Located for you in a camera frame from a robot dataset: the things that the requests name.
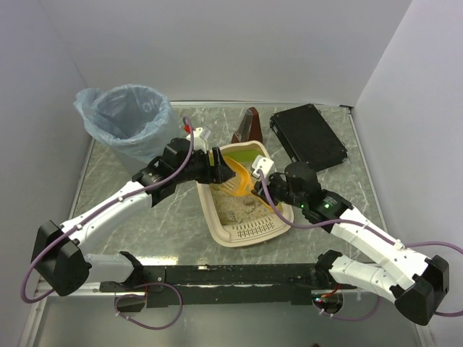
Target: black case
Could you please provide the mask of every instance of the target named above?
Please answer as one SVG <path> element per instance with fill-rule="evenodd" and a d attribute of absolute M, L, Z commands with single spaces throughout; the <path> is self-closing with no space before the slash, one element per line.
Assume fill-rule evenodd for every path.
<path fill-rule="evenodd" d="M 275 113 L 270 128 L 292 161 L 306 161 L 315 171 L 347 158 L 347 149 L 312 104 Z"/>

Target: brown object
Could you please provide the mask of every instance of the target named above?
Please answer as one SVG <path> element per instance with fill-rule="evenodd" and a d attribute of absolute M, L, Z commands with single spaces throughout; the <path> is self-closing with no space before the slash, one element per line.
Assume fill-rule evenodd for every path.
<path fill-rule="evenodd" d="M 262 143 L 262 129 L 260 128 L 259 112 L 255 107 L 246 110 L 238 130 L 233 133 L 231 143 L 259 141 Z"/>

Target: blue plastic bag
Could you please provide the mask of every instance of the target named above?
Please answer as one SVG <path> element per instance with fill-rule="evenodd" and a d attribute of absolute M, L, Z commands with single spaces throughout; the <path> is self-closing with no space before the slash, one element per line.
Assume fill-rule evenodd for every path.
<path fill-rule="evenodd" d="M 169 100 L 150 87 L 123 85 L 108 92 L 84 89 L 76 95 L 74 106 L 95 140 L 144 163 L 181 136 Z"/>

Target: gray wall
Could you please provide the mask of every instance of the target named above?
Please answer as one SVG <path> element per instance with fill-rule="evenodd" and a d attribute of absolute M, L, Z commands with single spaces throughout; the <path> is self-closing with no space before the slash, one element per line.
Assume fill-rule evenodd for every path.
<path fill-rule="evenodd" d="M 354 105 L 410 0 L 40 0 L 85 81 Z"/>
<path fill-rule="evenodd" d="M 37 1 L 0 1 L 0 50 L 0 345 L 16 346 L 37 228 L 67 218 L 89 138 L 72 107 L 84 83 Z"/>
<path fill-rule="evenodd" d="M 415 0 L 354 108 L 388 229 L 404 242 L 463 246 L 463 2 Z M 462 257 L 442 311 L 463 309 Z M 463 317 L 434 317 L 438 346 L 460 346 Z"/>

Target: litter box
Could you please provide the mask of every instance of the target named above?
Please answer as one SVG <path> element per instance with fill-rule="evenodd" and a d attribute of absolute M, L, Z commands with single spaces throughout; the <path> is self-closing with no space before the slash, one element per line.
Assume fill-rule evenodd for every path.
<path fill-rule="evenodd" d="M 258 141 L 234 143 L 221 147 L 222 154 L 229 155 L 238 162 L 253 161 L 257 155 L 270 157 L 266 148 Z M 211 188 L 207 184 L 198 184 L 201 207 L 214 240 L 225 247 L 243 247 L 267 241 L 282 235 L 291 228 L 275 213 L 255 220 L 233 225 L 222 225 L 214 205 Z M 283 216 L 294 221 L 292 207 L 280 204 Z"/>

